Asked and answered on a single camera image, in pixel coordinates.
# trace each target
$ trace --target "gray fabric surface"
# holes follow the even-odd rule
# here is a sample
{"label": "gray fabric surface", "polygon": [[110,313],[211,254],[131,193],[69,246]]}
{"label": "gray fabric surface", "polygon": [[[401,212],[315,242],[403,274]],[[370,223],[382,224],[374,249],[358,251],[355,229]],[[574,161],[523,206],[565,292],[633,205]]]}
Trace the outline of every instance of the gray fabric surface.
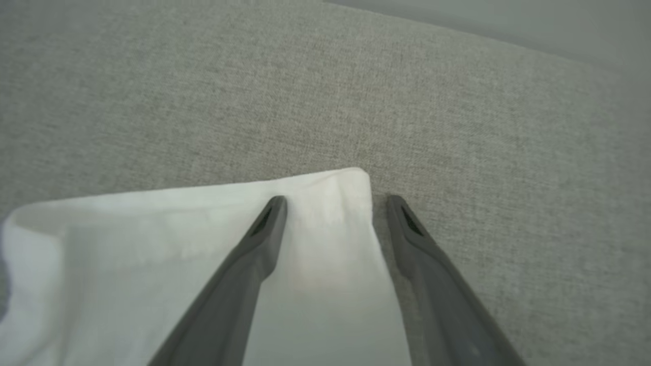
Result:
{"label": "gray fabric surface", "polygon": [[4,1],[0,213],[359,166],[415,365],[388,193],[530,365],[648,365],[650,100],[575,61],[316,1]]}

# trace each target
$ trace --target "white fabric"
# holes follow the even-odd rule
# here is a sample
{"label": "white fabric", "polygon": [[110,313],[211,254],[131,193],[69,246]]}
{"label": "white fabric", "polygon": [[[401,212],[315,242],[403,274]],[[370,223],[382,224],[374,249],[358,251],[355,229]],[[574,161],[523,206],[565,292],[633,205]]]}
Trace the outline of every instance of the white fabric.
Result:
{"label": "white fabric", "polygon": [[410,365],[360,169],[19,208],[0,365],[146,365],[274,195],[287,223],[244,365]]}

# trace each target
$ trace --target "gray floor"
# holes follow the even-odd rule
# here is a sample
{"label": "gray floor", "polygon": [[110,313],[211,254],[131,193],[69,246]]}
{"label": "gray floor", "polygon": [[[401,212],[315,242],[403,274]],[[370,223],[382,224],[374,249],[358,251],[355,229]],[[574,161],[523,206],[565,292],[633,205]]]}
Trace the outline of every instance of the gray floor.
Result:
{"label": "gray floor", "polygon": [[651,363],[651,89],[635,78],[311,0],[4,1],[0,73],[3,216],[359,166],[416,365],[389,192],[530,365]]}

